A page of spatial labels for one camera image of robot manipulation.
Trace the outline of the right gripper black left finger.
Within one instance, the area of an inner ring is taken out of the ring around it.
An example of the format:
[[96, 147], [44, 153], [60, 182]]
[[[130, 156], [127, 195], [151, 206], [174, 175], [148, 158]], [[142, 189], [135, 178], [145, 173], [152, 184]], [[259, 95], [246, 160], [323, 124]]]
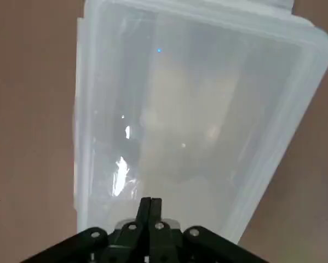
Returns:
[[128, 262], [148, 223], [150, 206], [151, 199], [142, 198], [136, 218], [124, 220], [112, 233], [91, 227], [23, 262]]

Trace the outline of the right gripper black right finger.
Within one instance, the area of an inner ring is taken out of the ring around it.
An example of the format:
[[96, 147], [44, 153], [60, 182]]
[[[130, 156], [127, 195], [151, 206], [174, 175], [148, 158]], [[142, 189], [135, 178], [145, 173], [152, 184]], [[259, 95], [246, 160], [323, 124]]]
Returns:
[[184, 231], [162, 219], [162, 200], [152, 198], [152, 262], [265, 262], [202, 226]]

